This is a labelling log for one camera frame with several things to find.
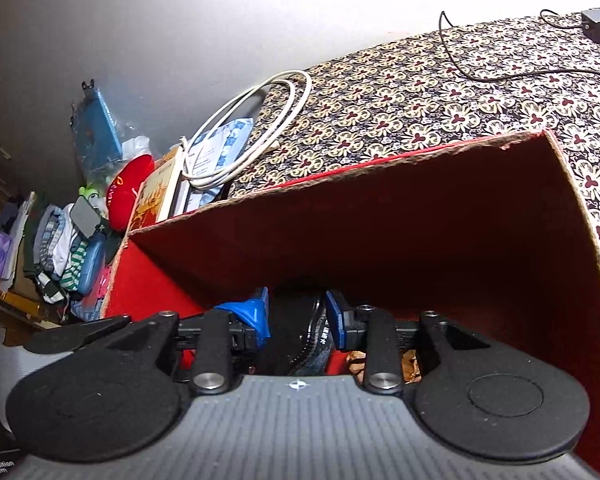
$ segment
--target purple cloth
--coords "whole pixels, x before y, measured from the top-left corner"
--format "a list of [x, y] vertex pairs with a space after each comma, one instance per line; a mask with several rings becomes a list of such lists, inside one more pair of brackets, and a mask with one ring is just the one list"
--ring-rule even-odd
[[11, 237], [7, 233], [0, 231], [0, 277], [4, 271], [4, 265], [7, 261], [9, 248], [11, 247]]

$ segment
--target gray ribbed surface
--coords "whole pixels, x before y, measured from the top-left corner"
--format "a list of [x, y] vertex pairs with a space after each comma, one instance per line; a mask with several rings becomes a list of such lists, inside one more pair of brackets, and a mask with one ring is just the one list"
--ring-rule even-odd
[[72, 352], [62, 352], [53, 355], [33, 354], [22, 346], [7, 347], [2, 345], [4, 329], [0, 327], [0, 422], [8, 430], [5, 405], [7, 396], [19, 380], [36, 370], [71, 355]]
[[94, 465], [29, 456], [8, 480], [596, 478], [570, 455], [499, 466], [457, 455], [427, 436], [403, 403], [373, 396], [349, 376], [245, 377], [235, 391], [196, 399], [149, 449]]

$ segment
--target blue case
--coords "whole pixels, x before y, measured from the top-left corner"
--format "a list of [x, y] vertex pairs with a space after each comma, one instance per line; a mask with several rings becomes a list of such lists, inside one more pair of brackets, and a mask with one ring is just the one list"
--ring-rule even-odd
[[116, 134], [116, 123], [102, 98], [100, 89], [82, 83], [84, 100], [74, 109], [72, 131], [75, 151], [82, 172], [87, 176], [109, 162], [122, 158], [122, 145]]
[[80, 272], [80, 280], [78, 280], [78, 292], [83, 296], [91, 292], [100, 269], [104, 266], [104, 242], [104, 235], [97, 233], [87, 247]]

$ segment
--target white wall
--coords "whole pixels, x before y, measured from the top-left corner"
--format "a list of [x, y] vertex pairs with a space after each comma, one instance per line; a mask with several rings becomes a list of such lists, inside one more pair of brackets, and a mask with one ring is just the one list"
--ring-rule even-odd
[[0, 144], [20, 181], [72, 199], [80, 83], [165, 149], [274, 72], [456, 24], [600, 0], [0, 0]]

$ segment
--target patterned tablecloth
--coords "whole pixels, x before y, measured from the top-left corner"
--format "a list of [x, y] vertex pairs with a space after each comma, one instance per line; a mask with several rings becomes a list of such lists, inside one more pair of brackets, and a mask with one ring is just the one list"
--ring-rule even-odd
[[[578, 21], [572, 14], [560, 23]], [[600, 71], [600, 44], [578, 29], [560, 30], [537, 17], [465, 25], [444, 34], [457, 63], [481, 77], [547, 68]], [[600, 77], [570, 73], [474, 83], [449, 62], [437, 31], [360, 50], [308, 73], [314, 89], [280, 137], [280, 149], [234, 181], [229, 197], [371, 158], [551, 129], [587, 200], [600, 244]], [[280, 88], [269, 92], [252, 139], [285, 101]]]

